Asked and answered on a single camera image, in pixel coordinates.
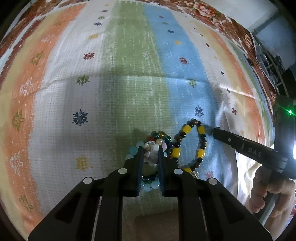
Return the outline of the colourful striped woven mat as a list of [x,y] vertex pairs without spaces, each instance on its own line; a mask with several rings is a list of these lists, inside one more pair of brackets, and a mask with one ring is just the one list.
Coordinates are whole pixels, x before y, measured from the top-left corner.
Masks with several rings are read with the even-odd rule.
[[272,103],[237,44],[145,1],[53,9],[1,56],[1,205],[27,239],[82,178],[191,119],[273,146]]

